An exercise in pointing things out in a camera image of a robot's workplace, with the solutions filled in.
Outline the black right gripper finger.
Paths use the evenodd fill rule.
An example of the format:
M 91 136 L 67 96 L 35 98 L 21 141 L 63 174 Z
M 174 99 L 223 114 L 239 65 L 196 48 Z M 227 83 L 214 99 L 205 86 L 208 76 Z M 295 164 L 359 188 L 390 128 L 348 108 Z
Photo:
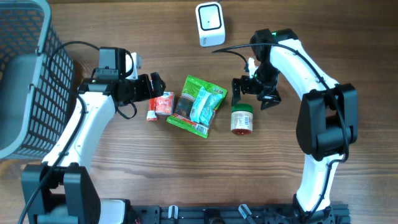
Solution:
M 241 100 L 241 80 L 234 78 L 232 81 L 232 100 L 231 105 L 234 106 Z
M 276 95 L 257 95 L 257 99 L 261 102 L 261 110 L 278 105 L 281 102 L 281 98 L 278 94 Z

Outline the small red carton box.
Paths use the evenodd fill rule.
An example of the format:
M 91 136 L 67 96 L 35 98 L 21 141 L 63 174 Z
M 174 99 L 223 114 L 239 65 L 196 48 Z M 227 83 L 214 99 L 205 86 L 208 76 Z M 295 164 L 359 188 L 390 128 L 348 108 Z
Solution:
M 175 94 L 165 91 L 162 96 L 155 98 L 155 113 L 160 115 L 171 115 L 174 112 Z

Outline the red toothpaste box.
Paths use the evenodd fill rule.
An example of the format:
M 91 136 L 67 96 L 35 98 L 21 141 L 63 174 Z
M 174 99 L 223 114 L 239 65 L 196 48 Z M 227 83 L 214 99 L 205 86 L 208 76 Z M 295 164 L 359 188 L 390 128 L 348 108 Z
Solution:
M 157 115 L 155 113 L 155 106 L 156 106 L 156 100 L 155 100 L 155 98 L 151 98 L 149 100 L 149 104 L 148 104 L 148 112 L 147 112 L 146 120 L 157 121 Z

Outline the light blue wipes packet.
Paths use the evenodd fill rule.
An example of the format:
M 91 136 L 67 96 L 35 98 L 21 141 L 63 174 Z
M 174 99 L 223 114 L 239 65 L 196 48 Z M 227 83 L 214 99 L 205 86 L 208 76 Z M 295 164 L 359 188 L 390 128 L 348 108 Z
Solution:
M 201 87 L 190 112 L 191 121 L 209 126 L 213 111 L 222 97 L 222 94 L 210 93 Z

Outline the green lid jar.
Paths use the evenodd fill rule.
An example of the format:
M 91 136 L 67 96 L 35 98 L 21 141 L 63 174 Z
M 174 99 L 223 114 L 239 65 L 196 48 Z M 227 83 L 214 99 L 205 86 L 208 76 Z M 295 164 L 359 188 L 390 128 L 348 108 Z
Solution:
M 237 135 L 251 134 L 253 108 L 249 104 L 236 104 L 231 108 L 231 132 Z

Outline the green snack bag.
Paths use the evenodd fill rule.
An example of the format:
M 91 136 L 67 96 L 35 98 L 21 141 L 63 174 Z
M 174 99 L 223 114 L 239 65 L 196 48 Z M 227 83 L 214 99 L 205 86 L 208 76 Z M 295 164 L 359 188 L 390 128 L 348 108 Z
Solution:
M 218 85 L 206 82 L 190 75 L 185 80 L 185 84 L 183 86 L 181 96 L 178 99 L 177 106 L 174 112 L 167 118 L 167 122 L 184 130 L 187 130 L 193 134 L 199 135 L 203 138 L 207 138 L 210 125 L 207 126 L 205 124 L 196 123 L 191 121 L 190 119 L 190 112 L 193 103 L 196 100 L 196 97 L 201 87 L 204 87 L 205 90 L 210 93 L 223 95 L 222 100 L 218 103 L 213 111 L 213 116 L 211 117 L 210 121 L 211 124 L 215 116 L 216 110 L 218 109 L 227 94 L 227 90 Z

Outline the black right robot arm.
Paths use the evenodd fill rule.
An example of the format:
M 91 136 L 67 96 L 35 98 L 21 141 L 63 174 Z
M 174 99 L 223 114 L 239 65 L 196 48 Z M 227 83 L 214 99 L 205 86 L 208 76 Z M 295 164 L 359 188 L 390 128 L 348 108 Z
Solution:
M 358 137 L 358 94 L 350 83 L 329 77 L 304 51 L 292 29 L 255 31 L 248 75 L 233 79 L 232 110 L 248 110 L 241 95 L 256 95 L 261 109 L 281 102 L 277 84 L 283 75 L 300 98 L 296 137 L 305 154 L 300 187 L 294 196 L 292 221 L 315 223 L 331 215 L 330 189 L 338 164 L 349 157 Z

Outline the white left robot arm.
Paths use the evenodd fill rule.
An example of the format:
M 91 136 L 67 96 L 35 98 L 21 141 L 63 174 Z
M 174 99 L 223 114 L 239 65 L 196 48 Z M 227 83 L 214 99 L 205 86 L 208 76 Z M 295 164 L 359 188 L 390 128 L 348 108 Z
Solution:
M 22 173 L 22 223 L 133 223 L 127 199 L 102 199 L 89 175 L 100 137 L 120 105 L 162 96 L 158 73 L 130 78 L 86 78 L 78 87 L 74 112 L 60 139 L 39 165 Z

